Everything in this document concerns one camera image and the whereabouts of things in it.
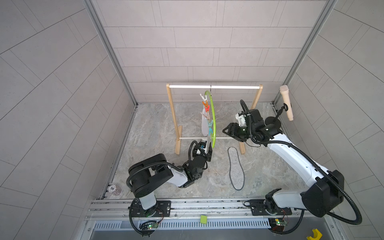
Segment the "green clip hanger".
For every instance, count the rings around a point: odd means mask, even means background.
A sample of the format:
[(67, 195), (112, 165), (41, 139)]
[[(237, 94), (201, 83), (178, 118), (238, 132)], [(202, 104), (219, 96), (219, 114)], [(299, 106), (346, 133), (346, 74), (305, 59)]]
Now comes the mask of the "green clip hanger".
[(205, 91), (205, 93), (203, 95), (200, 94), (200, 96), (202, 98), (203, 108), (206, 110), (209, 125), (209, 134), (207, 137), (211, 140), (212, 148), (214, 148), (216, 144), (216, 114), (212, 94), (210, 91)]

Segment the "dark grey felt insole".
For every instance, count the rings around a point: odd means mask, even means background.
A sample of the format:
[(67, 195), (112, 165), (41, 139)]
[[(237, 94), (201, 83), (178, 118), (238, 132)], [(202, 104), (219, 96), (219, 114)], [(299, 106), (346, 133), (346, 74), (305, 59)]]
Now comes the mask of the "dark grey felt insole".
[(245, 184), (245, 173), (238, 150), (235, 147), (228, 148), (228, 156), (230, 160), (230, 181), (236, 191), (241, 191)]

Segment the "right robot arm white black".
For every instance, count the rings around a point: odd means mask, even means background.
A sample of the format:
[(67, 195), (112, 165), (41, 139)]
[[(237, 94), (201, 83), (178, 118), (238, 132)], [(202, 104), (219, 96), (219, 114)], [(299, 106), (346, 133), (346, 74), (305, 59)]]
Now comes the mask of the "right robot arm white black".
[[(266, 196), (269, 212), (276, 208), (295, 208), (309, 211), (312, 215), (322, 218), (329, 215), (350, 225), (359, 225), (363, 221), (362, 214), (344, 190), (344, 176), (337, 170), (330, 171), (319, 165), (304, 151), (294, 145), (281, 130), (278, 117), (264, 120), (258, 110), (250, 110), (244, 100), (240, 100), (242, 111), (238, 113), (237, 122), (230, 123), (223, 129), (227, 136), (246, 143), (253, 142), (254, 147), (265, 146), (278, 154), (308, 186), (306, 191), (282, 191), (276, 189)], [(347, 201), (356, 218), (354, 220), (338, 216), (331, 211)]]

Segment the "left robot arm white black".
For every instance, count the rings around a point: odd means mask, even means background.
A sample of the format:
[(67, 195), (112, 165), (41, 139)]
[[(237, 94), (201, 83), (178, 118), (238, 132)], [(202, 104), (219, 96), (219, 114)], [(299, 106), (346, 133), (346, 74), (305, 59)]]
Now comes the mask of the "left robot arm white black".
[(178, 188), (187, 188), (203, 176), (212, 158), (213, 147), (209, 141), (192, 141), (188, 150), (188, 160), (175, 166), (166, 160), (164, 154), (157, 154), (129, 168), (126, 185), (134, 194), (134, 216), (143, 214), (152, 217), (161, 210), (155, 190), (165, 183)]

